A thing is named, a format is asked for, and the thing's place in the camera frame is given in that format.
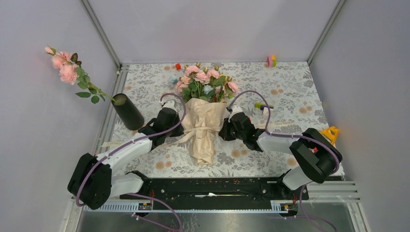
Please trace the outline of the paper flower bouquet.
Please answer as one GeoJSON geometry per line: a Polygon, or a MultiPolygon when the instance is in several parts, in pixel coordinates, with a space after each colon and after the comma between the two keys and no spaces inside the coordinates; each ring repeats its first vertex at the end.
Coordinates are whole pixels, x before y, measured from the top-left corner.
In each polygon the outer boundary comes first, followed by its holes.
{"type": "Polygon", "coordinates": [[[196,63],[185,65],[176,91],[187,110],[182,121],[185,135],[179,143],[190,142],[189,153],[196,165],[213,164],[216,134],[222,128],[227,99],[235,96],[238,85],[217,66],[207,68],[196,63]]]}

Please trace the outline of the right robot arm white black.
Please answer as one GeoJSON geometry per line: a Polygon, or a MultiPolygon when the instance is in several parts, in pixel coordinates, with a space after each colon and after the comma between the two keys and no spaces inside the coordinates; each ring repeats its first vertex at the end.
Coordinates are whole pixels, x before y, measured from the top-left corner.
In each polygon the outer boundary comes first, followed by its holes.
{"type": "Polygon", "coordinates": [[[241,140],[254,151],[292,154],[298,166],[286,172],[277,186],[278,195],[284,199],[291,198],[305,184],[323,183],[342,161],[341,153],[314,128],[301,135],[269,133],[256,128],[243,112],[224,119],[219,137],[225,141],[241,140]]]}

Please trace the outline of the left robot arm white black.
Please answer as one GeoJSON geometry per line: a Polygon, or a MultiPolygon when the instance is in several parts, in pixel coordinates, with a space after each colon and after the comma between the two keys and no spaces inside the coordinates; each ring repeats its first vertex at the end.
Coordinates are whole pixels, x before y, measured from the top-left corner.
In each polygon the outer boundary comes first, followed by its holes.
{"type": "Polygon", "coordinates": [[[143,199],[149,195],[150,186],[141,175],[136,172],[116,173],[135,158],[164,144],[166,138],[182,134],[177,110],[163,106],[156,118],[119,147],[96,156],[89,153],[82,155],[67,189],[76,197],[79,206],[86,205],[93,210],[100,208],[109,198],[127,193],[143,199]]]}

